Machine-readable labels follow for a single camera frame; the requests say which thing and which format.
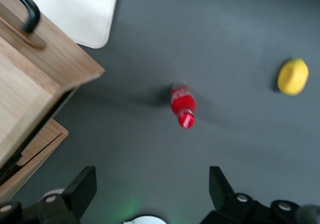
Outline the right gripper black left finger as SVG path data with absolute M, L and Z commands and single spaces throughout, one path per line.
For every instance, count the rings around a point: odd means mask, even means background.
M 29 207 L 18 201 L 1 202 L 0 222 L 80 223 L 96 192 L 96 168 L 86 166 L 65 189 L 50 191 Z

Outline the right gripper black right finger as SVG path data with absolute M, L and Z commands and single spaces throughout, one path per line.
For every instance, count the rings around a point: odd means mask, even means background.
M 287 200 L 274 200 L 269 207 L 232 189 L 218 166 L 209 168 L 209 194 L 214 205 L 201 223 L 297 223 L 300 207 Z

